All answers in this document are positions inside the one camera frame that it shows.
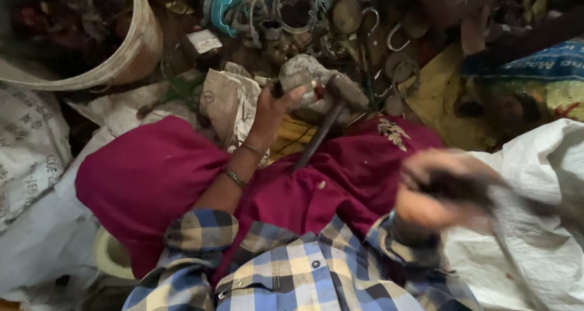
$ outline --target maroon fabric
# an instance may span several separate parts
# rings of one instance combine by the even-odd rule
[[[223,276],[254,220],[303,234],[321,231],[338,214],[364,236],[389,212],[401,161],[439,147],[440,139],[427,128],[392,117],[411,137],[403,138],[407,151],[401,151],[379,135],[378,118],[322,144],[304,169],[290,173],[295,154],[257,171],[235,213],[238,235],[213,279]],[[191,207],[227,161],[225,152],[186,121],[167,117],[87,157],[75,181],[77,197],[128,248],[132,270],[142,278],[158,261],[166,227]]]

